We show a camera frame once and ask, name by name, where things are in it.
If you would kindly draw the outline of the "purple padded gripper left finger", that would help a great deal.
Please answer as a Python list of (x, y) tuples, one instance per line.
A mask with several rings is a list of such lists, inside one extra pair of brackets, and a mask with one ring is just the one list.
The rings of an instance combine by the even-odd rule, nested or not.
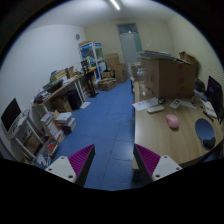
[(60, 156), (46, 171), (83, 187), (95, 156), (95, 145), (91, 144), (69, 157)]

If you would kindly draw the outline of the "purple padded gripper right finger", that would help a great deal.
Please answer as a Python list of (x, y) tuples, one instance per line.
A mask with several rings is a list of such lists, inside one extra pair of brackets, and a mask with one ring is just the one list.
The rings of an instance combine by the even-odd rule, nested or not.
[(134, 145), (134, 156), (144, 184), (160, 180), (182, 169), (168, 155), (159, 156), (139, 144)]

